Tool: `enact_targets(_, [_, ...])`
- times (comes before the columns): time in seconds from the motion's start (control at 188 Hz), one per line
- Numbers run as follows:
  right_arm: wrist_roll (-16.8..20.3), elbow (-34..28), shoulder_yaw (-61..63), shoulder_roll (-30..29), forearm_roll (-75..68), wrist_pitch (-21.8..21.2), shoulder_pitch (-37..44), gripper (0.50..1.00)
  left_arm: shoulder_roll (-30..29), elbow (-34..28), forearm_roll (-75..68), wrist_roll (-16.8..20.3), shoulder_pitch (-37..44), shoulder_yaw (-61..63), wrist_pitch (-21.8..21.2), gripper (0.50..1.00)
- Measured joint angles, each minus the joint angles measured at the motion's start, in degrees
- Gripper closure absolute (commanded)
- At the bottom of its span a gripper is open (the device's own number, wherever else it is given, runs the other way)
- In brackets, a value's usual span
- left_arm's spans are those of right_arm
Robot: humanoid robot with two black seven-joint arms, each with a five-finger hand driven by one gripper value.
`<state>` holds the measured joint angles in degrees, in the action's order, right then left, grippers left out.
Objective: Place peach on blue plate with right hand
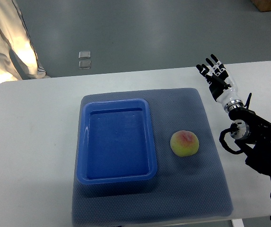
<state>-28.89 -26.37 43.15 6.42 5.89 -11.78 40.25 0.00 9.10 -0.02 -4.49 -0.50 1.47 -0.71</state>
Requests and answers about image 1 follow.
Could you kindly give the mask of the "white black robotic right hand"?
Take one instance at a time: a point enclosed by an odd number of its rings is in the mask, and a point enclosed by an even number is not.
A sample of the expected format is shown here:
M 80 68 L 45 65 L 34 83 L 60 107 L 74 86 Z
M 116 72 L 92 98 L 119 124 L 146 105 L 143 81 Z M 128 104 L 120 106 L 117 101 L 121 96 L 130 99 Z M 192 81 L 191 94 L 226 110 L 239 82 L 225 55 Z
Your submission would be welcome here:
M 229 76 L 224 64 L 214 54 L 211 54 L 210 57 L 212 60 L 206 58 L 210 68 L 205 64 L 197 64 L 196 68 L 206 79 L 213 99 L 220 103 L 226 112 L 232 105 L 242 106 L 234 79 Z

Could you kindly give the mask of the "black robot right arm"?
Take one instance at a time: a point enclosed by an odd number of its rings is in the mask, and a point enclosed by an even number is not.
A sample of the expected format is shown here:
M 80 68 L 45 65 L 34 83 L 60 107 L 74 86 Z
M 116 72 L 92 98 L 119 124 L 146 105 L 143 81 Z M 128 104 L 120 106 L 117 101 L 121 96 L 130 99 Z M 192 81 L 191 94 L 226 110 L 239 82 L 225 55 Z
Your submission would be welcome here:
M 249 104 L 249 99 L 245 104 L 235 99 L 224 105 L 233 122 L 220 133 L 219 141 L 231 154 L 246 154 L 245 163 L 271 180 L 271 123 L 250 110 Z

